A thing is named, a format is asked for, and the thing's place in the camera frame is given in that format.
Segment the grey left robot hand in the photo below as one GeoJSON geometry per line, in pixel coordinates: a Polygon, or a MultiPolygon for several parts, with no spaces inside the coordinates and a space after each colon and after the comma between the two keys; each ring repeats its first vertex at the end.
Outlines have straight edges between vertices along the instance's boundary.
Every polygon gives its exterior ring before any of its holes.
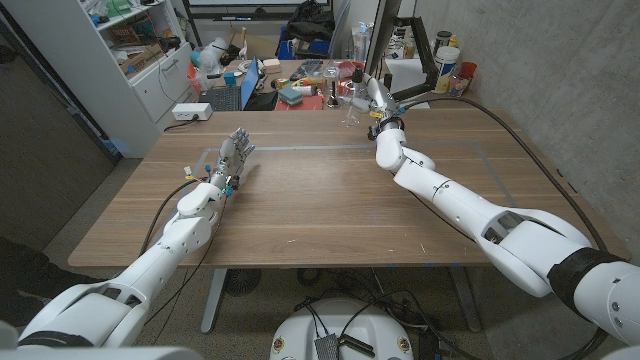
{"type": "Polygon", "coordinates": [[[254,149],[249,133],[244,128],[232,132],[219,148],[218,160],[209,183],[221,190],[226,187],[237,190],[245,161],[254,149]]]}

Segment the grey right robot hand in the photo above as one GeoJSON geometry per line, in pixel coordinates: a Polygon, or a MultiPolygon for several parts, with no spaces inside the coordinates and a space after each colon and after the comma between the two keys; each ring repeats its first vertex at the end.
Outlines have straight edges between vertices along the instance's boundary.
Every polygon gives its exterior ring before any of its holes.
{"type": "Polygon", "coordinates": [[[345,102],[360,113],[373,112],[374,114],[379,114],[376,123],[369,127],[368,139],[373,141],[386,130],[403,130],[404,122],[396,115],[398,106],[393,95],[384,84],[366,73],[361,76],[361,84],[366,86],[370,100],[350,97],[345,98],[345,102]]]}

